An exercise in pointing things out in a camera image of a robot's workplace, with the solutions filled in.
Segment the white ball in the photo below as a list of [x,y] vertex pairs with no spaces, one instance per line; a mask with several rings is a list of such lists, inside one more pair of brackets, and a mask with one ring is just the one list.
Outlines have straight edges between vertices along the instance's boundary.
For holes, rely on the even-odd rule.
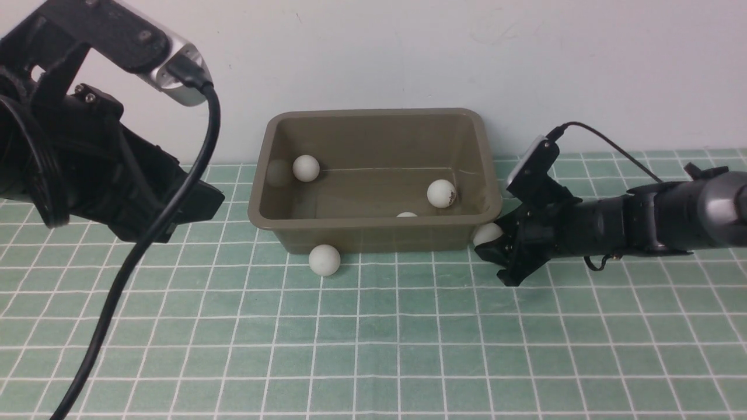
[[472,238],[472,243],[477,245],[493,242],[503,235],[503,230],[495,223],[488,223],[477,228]]
[[332,276],[340,268],[340,253],[332,245],[319,245],[309,254],[309,267],[318,276]]
[[428,187],[428,201],[439,209],[445,209],[454,204],[456,200],[456,188],[446,179],[433,181]]
[[319,176],[319,161],[314,156],[301,155],[293,162],[293,174],[299,181],[314,181]]

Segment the table surface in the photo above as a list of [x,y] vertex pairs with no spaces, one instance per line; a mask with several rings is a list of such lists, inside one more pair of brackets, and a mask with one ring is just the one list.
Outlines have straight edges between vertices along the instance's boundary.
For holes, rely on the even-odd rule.
[[[745,155],[636,154],[664,179]],[[230,198],[146,255],[71,418],[747,418],[747,250],[562,260],[517,289],[467,249],[346,255],[321,279],[247,221],[254,171],[210,167]],[[586,198],[650,182],[612,153],[553,174]],[[0,204],[0,420],[56,407],[130,246]]]

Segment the black cable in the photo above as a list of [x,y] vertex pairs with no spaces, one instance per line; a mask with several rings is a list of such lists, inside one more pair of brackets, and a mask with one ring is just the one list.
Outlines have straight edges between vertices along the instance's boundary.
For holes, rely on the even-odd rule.
[[28,109],[15,99],[0,95],[0,107],[13,117],[33,156],[34,173],[24,173],[30,177],[25,179],[25,183],[31,201],[47,227],[66,225],[70,220],[67,189],[51,141]]
[[166,207],[156,217],[143,236],[138,239],[137,243],[135,243],[130,250],[130,253],[127,255],[127,258],[125,258],[122,267],[114,278],[111,289],[109,289],[106,301],[104,302],[104,307],[99,316],[99,322],[96,324],[96,329],[93,332],[93,337],[88,345],[83,362],[81,363],[80,368],[78,368],[78,372],[75,374],[75,377],[73,378],[67,393],[60,402],[60,405],[55,410],[54,414],[52,414],[51,420],[63,420],[72,409],[73,404],[75,404],[75,401],[81,394],[81,391],[93,370],[93,366],[96,364],[96,358],[104,344],[106,333],[111,324],[111,320],[114,317],[114,313],[117,310],[117,304],[122,297],[122,292],[125,289],[127,280],[135,267],[137,267],[137,263],[141,258],[143,258],[148,247],[150,247],[153,241],[171,224],[176,212],[189,197],[195,184],[199,182],[205,169],[208,167],[213,151],[215,151],[215,145],[217,144],[218,133],[220,131],[220,101],[218,100],[218,96],[215,93],[212,83],[206,81],[201,68],[194,63],[185,64],[181,62],[180,64],[182,65],[182,71],[187,70],[188,72],[199,73],[197,76],[192,75],[192,79],[189,82],[184,81],[184,83],[187,86],[198,88],[208,101],[208,132],[205,135],[205,142],[203,143],[194,165],[189,174],[187,174],[187,178],[182,186],[179,187],[168,204],[166,204]]
[[148,183],[143,170],[140,169],[140,165],[137,163],[137,159],[132,153],[130,144],[125,138],[125,129],[122,127],[122,124],[120,124],[116,119],[110,118],[107,121],[107,127],[117,138],[122,158],[125,161],[125,167],[127,167],[130,171],[130,175],[132,175],[132,178],[137,183],[137,189],[141,191],[143,195],[142,197],[150,202],[150,205],[153,206],[154,209],[162,208],[163,203],[161,203],[161,201],[155,196],[155,193],[153,193],[153,188],[150,188],[150,184]]
[[586,263],[586,266],[589,268],[589,270],[591,270],[591,271],[602,271],[604,269],[604,266],[607,265],[607,260],[610,259],[610,258],[612,258],[612,256],[610,254],[607,254],[607,255],[603,256],[602,257],[602,263],[599,265],[599,267],[597,267],[596,265],[594,265],[594,263],[592,262],[592,258],[590,256],[583,257],[583,261]]
[[571,121],[570,123],[565,123],[562,126],[557,126],[548,135],[548,140],[556,141],[558,138],[560,138],[560,136],[563,135],[563,132],[565,132],[565,129],[567,129],[570,126],[581,127],[582,129],[586,129],[586,130],[594,133],[595,135],[597,135],[597,137],[599,137],[600,139],[606,141],[607,144],[609,144],[610,146],[612,146],[613,149],[615,149],[618,152],[620,152],[620,154],[623,155],[624,157],[626,157],[629,161],[633,162],[633,164],[635,164],[637,167],[639,167],[643,172],[646,173],[646,175],[650,176],[654,181],[656,181],[658,183],[662,183],[663,182],[661,180],[661,178],[659,178],[653,172],[651,172],[645,165],[643,165],[641,162],[639,162],[637,159],[635,159],[632,155],[630,155],[630,153],[625,152],[625,150],[623,150],[620,146],[618,146],[617,144],[615,144],[615,142],[612,141],[612,140],[610,140],[606,135],[603,135],[597,129],[594,129],[594,128],[592,128],[592,127],[590,127],[590,126],[588,126],[588,125],[586,125],[584,123],[579,123],[578,121]]

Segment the screw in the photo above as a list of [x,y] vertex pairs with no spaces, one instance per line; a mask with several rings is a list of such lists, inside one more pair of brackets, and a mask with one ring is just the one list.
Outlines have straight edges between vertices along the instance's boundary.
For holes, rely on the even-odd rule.
[[153,38],[153,33],[151,31],[141,31],[139,34],[137,34],[137,40],[141,43],[147,43]]

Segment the brown plastic tub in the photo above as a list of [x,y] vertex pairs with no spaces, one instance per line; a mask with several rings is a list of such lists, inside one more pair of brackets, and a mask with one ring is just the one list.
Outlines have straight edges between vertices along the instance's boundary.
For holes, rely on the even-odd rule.
[[[314,156],[321,172],[298,181],[292,164]],[[458,191],[437,209],[427,189]],[[479,115],[466,109],[307,111],[267,126],[249,219],[290,253],[329,244],[343,253],[464,249],[502,201]],[[397,217],[412,211],[418,217]]]

